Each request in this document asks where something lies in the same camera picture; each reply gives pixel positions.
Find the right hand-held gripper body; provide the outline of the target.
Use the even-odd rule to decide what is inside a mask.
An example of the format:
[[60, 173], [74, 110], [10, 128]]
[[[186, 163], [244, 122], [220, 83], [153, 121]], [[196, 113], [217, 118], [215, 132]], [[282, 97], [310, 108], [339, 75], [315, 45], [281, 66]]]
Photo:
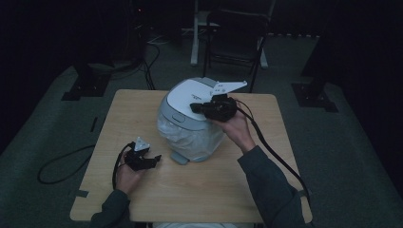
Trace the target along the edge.
[[216, 83], [211, 92], [211, 101], [203, 104], [204, 116], [219, 122], [230, 120], [237, 112], [237, 105], [228, 93], [245, 86], [247, 86], [246, 81]]

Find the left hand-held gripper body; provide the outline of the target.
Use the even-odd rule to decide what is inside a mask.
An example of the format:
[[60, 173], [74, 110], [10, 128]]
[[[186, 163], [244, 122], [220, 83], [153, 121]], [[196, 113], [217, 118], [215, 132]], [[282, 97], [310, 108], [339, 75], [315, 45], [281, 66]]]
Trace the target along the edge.
[[133, 171], [144, 170], [147, 163], [153, 162], [147, 159], [145, 154], [149, 151], [150, 144], [138, 137], [136, 141], [130, 145], [130, 150], [125, 155], [125, 164]]

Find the white rice cooker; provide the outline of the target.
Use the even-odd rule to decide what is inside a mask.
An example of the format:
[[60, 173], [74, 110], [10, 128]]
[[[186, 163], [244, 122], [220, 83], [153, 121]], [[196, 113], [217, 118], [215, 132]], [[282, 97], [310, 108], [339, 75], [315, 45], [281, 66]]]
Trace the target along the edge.
[[191, 78], [174, 86], [162, 99], [159, 114], [171, 123], [191, 131], [202, 130], [210, 123], [202, 114], [192, 112], [190, 104], [207, 103], [217, 82], [209, 78]]

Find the person's left hand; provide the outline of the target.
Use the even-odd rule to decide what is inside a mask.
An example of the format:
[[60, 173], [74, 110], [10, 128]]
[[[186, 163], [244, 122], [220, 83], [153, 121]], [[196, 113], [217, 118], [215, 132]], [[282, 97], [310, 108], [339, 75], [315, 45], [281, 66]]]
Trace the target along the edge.
[[124, 152], [116, 174], [116, 188], [127, 195], [130, 195], [140, 184], [145, 170], [133, 171], [128, 165], [125, 164]]

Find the person's right hand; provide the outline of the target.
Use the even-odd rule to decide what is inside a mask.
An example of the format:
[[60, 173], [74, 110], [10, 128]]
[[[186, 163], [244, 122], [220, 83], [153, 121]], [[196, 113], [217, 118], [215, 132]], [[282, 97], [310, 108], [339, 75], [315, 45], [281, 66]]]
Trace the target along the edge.
[[240, 111], [226, 122], [212, 120], [212, 123], [218, 125], [227, 137], [240, 148], [243, 154], [249, 152], [256, 146], [250, 134], [246, 117]]

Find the translucent plastic trash bag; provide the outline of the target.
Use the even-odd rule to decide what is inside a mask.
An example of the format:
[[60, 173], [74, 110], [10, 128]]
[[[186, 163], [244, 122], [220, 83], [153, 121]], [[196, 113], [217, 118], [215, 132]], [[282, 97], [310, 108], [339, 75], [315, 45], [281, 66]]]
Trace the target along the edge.
[[157, 128], [172, 150], [170, 158], [182, 165], [207, 160], [224, 138], [215, 124], [207, 123], [205, 129], [191, 131], [171, 123], [163, 114], [158, 116]]

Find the black folding chair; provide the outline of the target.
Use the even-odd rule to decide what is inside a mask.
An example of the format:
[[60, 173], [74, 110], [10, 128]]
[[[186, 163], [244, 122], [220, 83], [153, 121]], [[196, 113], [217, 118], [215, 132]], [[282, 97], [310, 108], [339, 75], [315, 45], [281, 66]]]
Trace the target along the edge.
[[202, 75], [206, 76], [212, 62], [250, 66], [249, 92], [252, 92], [269, 27], [266, 15], [228, 10], [209, 12]]

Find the black stand base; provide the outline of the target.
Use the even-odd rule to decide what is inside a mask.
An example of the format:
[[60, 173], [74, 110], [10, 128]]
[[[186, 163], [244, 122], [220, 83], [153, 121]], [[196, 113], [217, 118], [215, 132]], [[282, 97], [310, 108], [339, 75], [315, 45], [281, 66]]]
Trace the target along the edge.
[[323, 108], [326, 112], [338, 112], [336, 104], [323, 90], [318, 92], [308, 84], [292, 84], [292, 89], [300, 107]]
[[95, 73], [88, 64], [76, 64], [77, 79], [70, 91], [64, 93], [62, 101], [79, 101], [82, 97], [103, 97], [111, 75]]

